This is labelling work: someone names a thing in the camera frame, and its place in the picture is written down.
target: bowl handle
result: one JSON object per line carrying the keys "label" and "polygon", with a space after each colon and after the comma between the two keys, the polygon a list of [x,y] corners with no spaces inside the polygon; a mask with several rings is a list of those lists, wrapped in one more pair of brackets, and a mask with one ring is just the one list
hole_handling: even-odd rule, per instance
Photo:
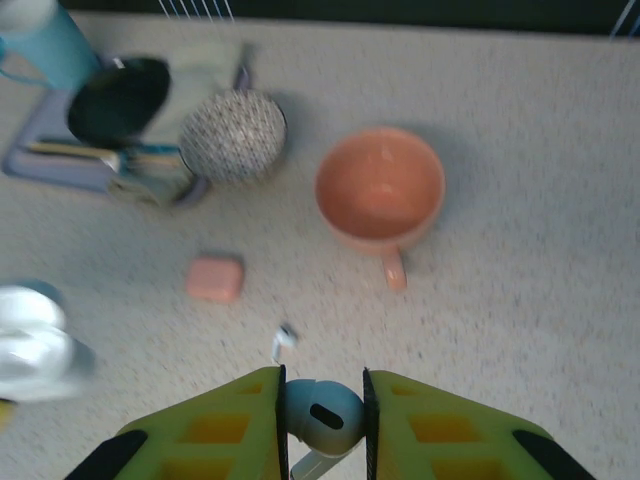
{"label": "bowl handle", "polygon": [[382,267],[387,277],[387,285],[394,292],[401,292],[407,288],[407,274],[402,265],[402,257],[399,250],[386,253],[382,256]]}

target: light blue cup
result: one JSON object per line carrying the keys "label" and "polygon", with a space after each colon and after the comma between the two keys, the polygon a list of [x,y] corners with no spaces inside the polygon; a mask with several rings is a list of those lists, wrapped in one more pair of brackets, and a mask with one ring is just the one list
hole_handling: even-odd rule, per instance
{"label": "light blue cup", "polygon": [[[26,58],[46,80],[1,68],[4,53]],[[56,0],[0,0],[0,75],[21,83],[61,90],[80,87],[100,61],[67,11]]]}

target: mug handle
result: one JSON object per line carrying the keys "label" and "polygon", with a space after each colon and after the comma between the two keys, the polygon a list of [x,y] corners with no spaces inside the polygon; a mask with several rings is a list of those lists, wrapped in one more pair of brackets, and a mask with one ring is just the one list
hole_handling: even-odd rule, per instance
{"label": "mug handle", "polygon": [[400,250],[396,249],[382,256],[382,267],[387,278],[387,285],[394,292],[400,292],[407,288],[407,274],[402,265]]}
{"label": "mug handle", "polygon": [[[0,64],[4,59],[4,52],[5,52],[2,44],[3,44],[3,41],[0,38]],[[39,87],[51,88],[51,85],[49,85],[44,80],[38,80],[37,78],[24,77],[22,75],[14,75],[12,73],[5,72],[2,68],[0,68],[0,75],[2,75],[5,78],[8,78],[9,80],[13,80],[14,82],[24,83],[25,85],[37,85]]]}

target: teal mug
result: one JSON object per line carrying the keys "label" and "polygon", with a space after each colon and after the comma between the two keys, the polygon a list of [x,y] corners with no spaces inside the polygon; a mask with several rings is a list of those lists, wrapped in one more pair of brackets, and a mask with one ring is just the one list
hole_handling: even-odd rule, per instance
{"label": "teal mug", "polygon": [[74,90],[100,69],[100,61],[69,13],[56,0],[0,1],[0,63],[5,51],[26,58],[45,80],[0,75],[31,85]]}

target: dark wall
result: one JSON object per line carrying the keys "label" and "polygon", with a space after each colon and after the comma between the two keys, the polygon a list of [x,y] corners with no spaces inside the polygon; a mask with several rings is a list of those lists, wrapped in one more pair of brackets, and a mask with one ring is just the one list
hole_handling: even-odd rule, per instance
{"label": "dark wall", "polygon": [[[171,11],[170,0],[163,0]],[[204,12],[206,1],[192,1]],[[228,0],[237,17],[390,23],[609,35],[628,0]],[[180,0],[173,0],[182,12]],[[67,8],[162,13],[159,0],[61,0]],[[223,7],[224,0],[218,0]],[[634,5],[620,28],[627,35],[640,16]]]}

